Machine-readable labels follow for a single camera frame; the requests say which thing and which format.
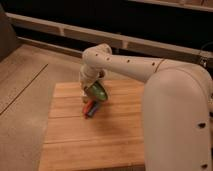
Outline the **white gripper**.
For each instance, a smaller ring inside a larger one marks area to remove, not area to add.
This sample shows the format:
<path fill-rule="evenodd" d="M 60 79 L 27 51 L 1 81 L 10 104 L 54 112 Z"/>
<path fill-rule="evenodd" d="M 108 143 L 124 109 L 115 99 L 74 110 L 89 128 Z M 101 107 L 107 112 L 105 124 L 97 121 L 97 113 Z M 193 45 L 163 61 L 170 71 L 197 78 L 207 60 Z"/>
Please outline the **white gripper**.
<path fill-rule="evenodd" d="M 98 80 L 99 78 L 99 69 L 92 68 L 90 66 L 82 66 L 80 69 L 80 83 L 81 83 L 81 88 L 83 90 L 82 94 L 82 101 L 83 103 L 87 103 L 90 98 L 86 94 L 87 87 L 90 87 L 95 81 Z"/>

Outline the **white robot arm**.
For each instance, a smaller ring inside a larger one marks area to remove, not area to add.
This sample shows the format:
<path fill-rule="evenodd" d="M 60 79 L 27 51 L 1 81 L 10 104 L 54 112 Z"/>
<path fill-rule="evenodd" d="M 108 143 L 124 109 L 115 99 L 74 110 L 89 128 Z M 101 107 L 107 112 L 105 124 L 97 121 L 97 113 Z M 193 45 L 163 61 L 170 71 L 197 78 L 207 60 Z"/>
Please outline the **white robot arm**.
<path fill-rule="evenodd" d="M 89 88 L 106 69 L 144 84 L 146 171 L 213 171 L 213 79 L 198 64 L 114 55 L 107 44 L 82 53 L 80 80 Z"/>

